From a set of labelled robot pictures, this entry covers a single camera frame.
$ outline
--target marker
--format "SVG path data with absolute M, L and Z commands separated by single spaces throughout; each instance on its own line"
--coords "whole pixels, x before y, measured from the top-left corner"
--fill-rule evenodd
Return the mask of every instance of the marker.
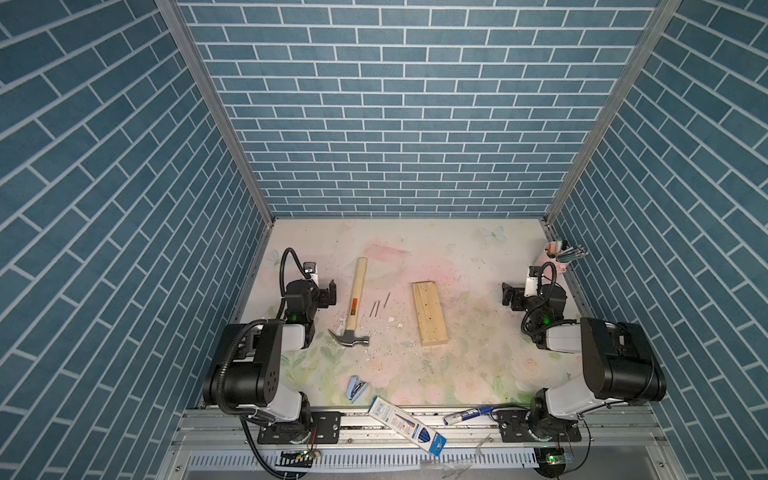
M 493 410 L 492 406 L 480 407 L 479 409 L 469 409 L 464 412 L 454 413 L 442 418 L 442 421 L 446 425 L 453 425 L 455 423 L 464 422 L 465 420 L 479 417 L 480 415 L 487 415 Z

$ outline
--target brick wall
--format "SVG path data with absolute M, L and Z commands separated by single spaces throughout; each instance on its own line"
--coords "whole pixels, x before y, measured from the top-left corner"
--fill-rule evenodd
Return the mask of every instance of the brick wall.
M 557 230 L 598 315 L 664 363 L 690 478 L 766 478 L 768 2 L 684 0 Z
M 405 3 L 182 5 L 278 216 L 541 217 L 657 0 Z
M 0 478 L 157 472 L 263 222 L 152 0 L 0 3 Z

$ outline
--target floral tabletop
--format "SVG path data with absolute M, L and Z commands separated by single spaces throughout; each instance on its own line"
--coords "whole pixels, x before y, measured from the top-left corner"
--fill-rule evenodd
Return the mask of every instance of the floral tabletop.
M 537 349 L 520 333 L 522 314 L 501 303 L 502 282 L 521 285 L 545 241 L 537 220 L 278 220 L 243 321 L 275 315 L 280 255 L 292 247 L 317 262 L 322 288 L 334 279 L 338 289 L 337 304 L 317 312 L 310 347 L 282 355 L 280 381 L 313 406 L 350 405 L 353 375 L 369 384 L 359 406 L 377 395 L 396 405 L 528 403 L 581 374 L 581 356 Z M 327 330 L 343 332 L 357 257 L 368 268 L 356 334 L 371 340 L 343 347 Z M 294 270 L 286 266 L 286 282 Z M 437 284 L 446 345 L 419 341 L 412 283 L 423 281 Z M 571 301 L 566 316 L 577 316 Z

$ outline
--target pink pen holder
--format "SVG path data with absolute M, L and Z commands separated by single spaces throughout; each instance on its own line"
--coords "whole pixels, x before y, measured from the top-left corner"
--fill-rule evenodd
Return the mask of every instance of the pink pen holder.
M 554 268 L 558 271 L 558 275 L 562 275 L 563 273 L 565 273 L 566 269 L 568 268 L 568 264 L 570 262 L 561 263 L 561 262 L 558 262 L 557 260 L 555 260 L 554 258 L 550 257 L 549 255 L 547 255 L 547 246 L 550 243 L 545 245 L 544 249 L 541 252 L 541 255 L 538 256 L 538 258 L 536 259 L 536 261 L 533 264 L 534 264 L 534 266 L 541 266 L 541 265 L 544 265 L 547 262 L 552 262 L 552 263 L 554 263 Z

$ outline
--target wooden hammer handle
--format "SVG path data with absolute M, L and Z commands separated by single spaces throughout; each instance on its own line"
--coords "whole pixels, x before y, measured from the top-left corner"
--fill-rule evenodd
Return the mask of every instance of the wooden hammer handle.
M 355 265 L 355 281 L 352 284 L 352 301 L 349 303 L 349 315 L 346 317 L 346 329 L 357 328 L 357 316 L 360 313 L 360 300 L 362 299 L 362 282 L 366 279 L 368 259 L 360 257 Z

